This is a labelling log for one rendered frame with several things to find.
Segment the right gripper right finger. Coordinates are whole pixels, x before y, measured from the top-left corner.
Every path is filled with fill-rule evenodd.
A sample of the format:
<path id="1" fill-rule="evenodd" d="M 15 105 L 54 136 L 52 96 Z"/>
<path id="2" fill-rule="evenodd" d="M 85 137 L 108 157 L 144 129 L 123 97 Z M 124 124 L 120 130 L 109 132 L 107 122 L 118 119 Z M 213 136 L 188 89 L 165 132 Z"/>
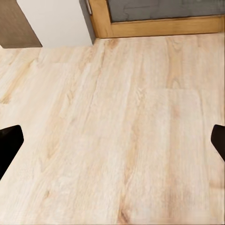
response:
<path id="1" fill-rule="evenodd" d="M 225 126 L 214 125 L 211 134 L 211 143 L 225 161 Z"/>

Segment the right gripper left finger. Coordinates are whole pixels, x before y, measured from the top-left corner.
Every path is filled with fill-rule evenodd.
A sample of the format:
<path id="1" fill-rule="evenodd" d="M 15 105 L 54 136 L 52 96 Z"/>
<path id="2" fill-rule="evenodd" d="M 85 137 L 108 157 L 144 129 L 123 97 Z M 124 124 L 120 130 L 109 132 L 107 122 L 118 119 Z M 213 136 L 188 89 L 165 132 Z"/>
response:
<path id="1" fill-rule="evenodd" d="M 24 143 L 19 124 L 0 130 L 0 180 Z"/>

